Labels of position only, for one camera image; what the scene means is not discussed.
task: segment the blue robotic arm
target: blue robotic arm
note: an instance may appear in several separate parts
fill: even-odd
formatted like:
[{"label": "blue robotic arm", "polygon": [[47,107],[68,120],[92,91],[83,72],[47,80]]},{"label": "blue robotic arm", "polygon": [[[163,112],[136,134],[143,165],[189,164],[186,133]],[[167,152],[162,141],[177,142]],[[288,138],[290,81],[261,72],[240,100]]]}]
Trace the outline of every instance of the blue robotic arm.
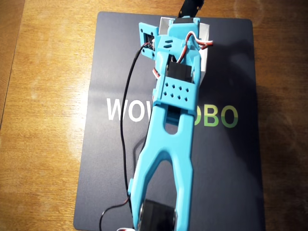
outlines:
[{"label": "blue robotic arm", "polygon": [[[153,90],[153,109],[146,142],[128,188],[133,225],[138,231],[189,230],[193,189],[191,153],[201,79],[199,50],[211,45],[198,39],[199,24],[200,19],[190,15],[171,19],[167,34],[159,35],[158,27],[139,23],[141,45],[149,44],[143,48],[142,54],[155,60],[153,72],[157,83]],[[166,123],[176,125],[177,133],[169,134],[165,129]],[[176,208],[173,209],[175,216],[170,229],[158,228],[157,223],[144,224],[152,220],[148,214],[144,217],[147,186],[164,160],[173,166],[177,189]],[[162,209],[160,214],[166,209],[170,211],[170,208],[158,208]]]}]

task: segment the wood grain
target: wood grain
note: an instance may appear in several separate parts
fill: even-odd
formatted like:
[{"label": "wood grain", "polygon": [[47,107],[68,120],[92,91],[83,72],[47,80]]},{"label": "wood grain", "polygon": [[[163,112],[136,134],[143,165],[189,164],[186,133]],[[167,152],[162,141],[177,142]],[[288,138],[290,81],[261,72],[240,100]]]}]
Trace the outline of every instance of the wood grain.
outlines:
[{"label": "wood grain", "polygon": [[[182,0],[25,3],[0,131],[0,230],[73,230],[99,11],[176,15]],[[308,6],[211,0],[254,23],[268,231],[308,230]]]},{"label": "wood grain", "polygon": [[24,2],[0,1],[0,125]]}]

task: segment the dark gray mat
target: dark gray mat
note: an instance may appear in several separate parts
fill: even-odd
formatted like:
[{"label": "dark gray mat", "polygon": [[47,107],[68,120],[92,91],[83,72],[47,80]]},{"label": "dark gray mat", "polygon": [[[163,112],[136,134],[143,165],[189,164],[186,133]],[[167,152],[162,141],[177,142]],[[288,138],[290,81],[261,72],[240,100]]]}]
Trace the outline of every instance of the dark gray mat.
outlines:
[{"label": "dark gray mat", "polygon": [[[112,117],[115,102],[122,101],[128,72],[140,47],[139,22],[159,26],[160,16],[98,15],[74,217],[74,226],[79,230],[98,230],[102,211],[126,198],[117,110]],[[208,51],[207,71],[199,95],[202,116],[195,127],[192,151],[194,185],[190,230],[263,231],[252,23],[218,18],[202,18],[201,22],[210,24],[210,40],[214,40],[215,46]],[[155,86],[153,66],[153,61],[141,55],[128,90],[124,118],[128,178],[133,176],[134,161],[149,122],[148,106]],[[215,127],[205,126],[204,120],[214,122],[213,118],[204,117],[205,104],[218,108]],[[233,128],[227,128],[221,120],[222,109],[227,105],[238,112],[238,123]],[[142,120],[133,122],[131,119],[138,118],[143,107]],[[227,123],[232,123],[231,110],[225,117]],[[147,198],[175,206],[176,190],[169,163],[159,166]],[[103,219],[105,231],[131,225],[128,205],[108,212]]]}]

